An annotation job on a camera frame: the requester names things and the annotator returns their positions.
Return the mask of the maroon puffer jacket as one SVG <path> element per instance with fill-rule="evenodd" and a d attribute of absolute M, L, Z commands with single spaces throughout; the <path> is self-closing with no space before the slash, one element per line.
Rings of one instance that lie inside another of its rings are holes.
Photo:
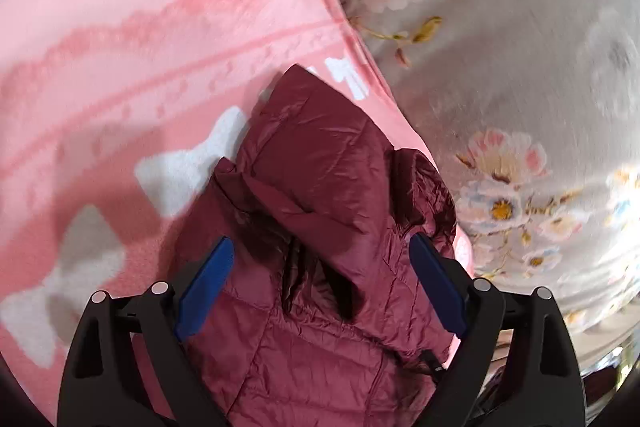
<path fill-rule="evenodd" d="M 454 253 L 454 201 L 421 152 L 395 148 L 345 95 L 299 66 L 276 83 L 235 158 L 194 202 L 171 265 L 222 236 L 234 262 L 191 363 L 235 426 L 408 426 L 451 335 L 408 254 Z"/>

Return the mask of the pink fleece blanket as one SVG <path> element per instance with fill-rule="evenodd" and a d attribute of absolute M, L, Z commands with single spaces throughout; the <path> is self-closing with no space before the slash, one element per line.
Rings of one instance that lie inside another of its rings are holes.
<path fill-rule="evenodd" d="M 294 66 L 434 166 L 338 0 L 1 0 L 1 353 L 45 418 L 90 296 L 179 270 L 186 216 Z"/>

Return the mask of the grey floral bed sheet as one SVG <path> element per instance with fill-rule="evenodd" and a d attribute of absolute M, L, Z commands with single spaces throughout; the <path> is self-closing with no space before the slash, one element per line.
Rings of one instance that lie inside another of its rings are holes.
<path fill-rule="evenodd" d="M 588 367 L 639 323 L 639 0 L 341 0 L 480 277 L 553 291 Z"/>

